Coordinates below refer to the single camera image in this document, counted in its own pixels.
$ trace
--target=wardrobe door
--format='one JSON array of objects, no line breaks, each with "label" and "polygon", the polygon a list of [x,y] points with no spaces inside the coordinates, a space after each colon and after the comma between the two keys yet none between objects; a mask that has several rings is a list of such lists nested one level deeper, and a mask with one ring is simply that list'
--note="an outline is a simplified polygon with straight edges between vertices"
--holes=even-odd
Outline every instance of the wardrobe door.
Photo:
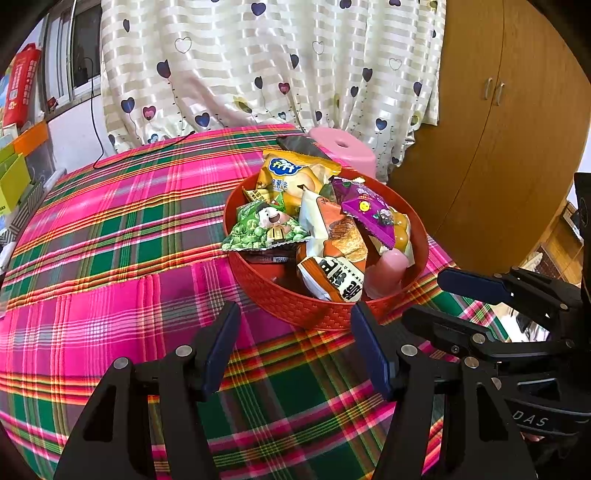
[{"label": "wardrobe door", "polygon": [[462,268],[507,271],[568,193],[589,131],[591,86],[526,0],[505,0],[499,80],[472,165],[436,239]]},{"label": "wardrobe door", "polygon": [[431,235],[450,209],[478,147],[496,85],[502,35],[502,0],[447,3],[440,121],[415,132],[416,143],[388,183],[413,206]]}]

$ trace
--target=pink plastic stool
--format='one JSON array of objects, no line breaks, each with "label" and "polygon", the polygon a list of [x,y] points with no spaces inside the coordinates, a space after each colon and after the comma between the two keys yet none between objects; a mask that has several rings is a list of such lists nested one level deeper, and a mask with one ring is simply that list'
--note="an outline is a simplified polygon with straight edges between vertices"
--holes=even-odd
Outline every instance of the pink plastic stool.
[{"label": "pink plastic stool", "polygon": [[375,155],[353,135],[338,128],[314,127],[308,134],[335,157],[344,160],[358,172],[375,178]]}]

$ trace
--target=table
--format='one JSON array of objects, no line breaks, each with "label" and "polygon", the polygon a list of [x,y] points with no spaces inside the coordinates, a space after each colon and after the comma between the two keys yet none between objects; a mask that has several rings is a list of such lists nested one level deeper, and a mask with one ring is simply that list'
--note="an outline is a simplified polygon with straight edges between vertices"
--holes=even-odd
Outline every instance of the table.
[{"label": "table", "polygon": [[[291,125],[202,132],[78,170],[48,195],[0,295],[0,420],[40,477],[52,478],[115,358],[162,358],[233,300],[242,309],[236,349],[220,392],[199,407],[222,478],[371,478],[394,405],[374,393],[352,335],[265,313],[220,249],[229,193],[259,169],[276,136],[299,133]],[[388,321],[422,303],[505,339],[488,306],[438,288],[436,274],[450,264],[430,239],[425,273]],[[149,404],[155,465],[169,478],[158,398]],[[441,414],[436,402],[426,468],[439,454]]]}]

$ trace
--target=smartphone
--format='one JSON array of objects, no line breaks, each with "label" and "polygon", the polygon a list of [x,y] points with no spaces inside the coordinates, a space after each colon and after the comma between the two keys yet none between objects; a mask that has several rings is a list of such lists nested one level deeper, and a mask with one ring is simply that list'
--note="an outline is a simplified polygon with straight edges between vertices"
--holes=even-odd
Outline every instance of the smartphone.
[{"label": "smartphone", "polygon": [[320,157],[332,160],[321,149],[319,149],[310,137],[305,135],[288,135],[286,137],[277,137],[277,143],[283,150],[310,155],[311,157]]}]

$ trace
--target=woven plastic basket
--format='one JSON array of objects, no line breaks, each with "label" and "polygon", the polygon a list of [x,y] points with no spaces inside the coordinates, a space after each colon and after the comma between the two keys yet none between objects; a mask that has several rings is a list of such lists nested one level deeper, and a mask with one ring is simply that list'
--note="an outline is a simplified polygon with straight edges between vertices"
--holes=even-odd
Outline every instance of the woven plastic basket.
[{"label": "woven plastic basket", "polygon": [[[341,177],[353,180],[361,176],[351,168],[343,168]],[[236,208],[246,202],[242,188],[252,190],[258,175],[245,179],[228,197],[223,215],[225,233],[228,234],[236,223]],[[410,241],[413,245],[415,264],[410,267],[402,279],[402,290],[395,295],[379,300],[370,300],[363,295],[378,320],[395,308],[403,294],[421,275],[427,265],[429,245],[427,232],[416,212],[396,192],[372,178],[366,179],[366,185],[397,211],[408,215],[411,225]],[[378,253],[368,241],[367,265],[379,259]],[[230,267],[237,282],[244,292],[259,307],[285,322],[306,329],[348,330],[353,303],[338,303],[319,300],[310,295],[297,275],[295,263],[288,264],[250,264],[237,252],[229,253]]]}]

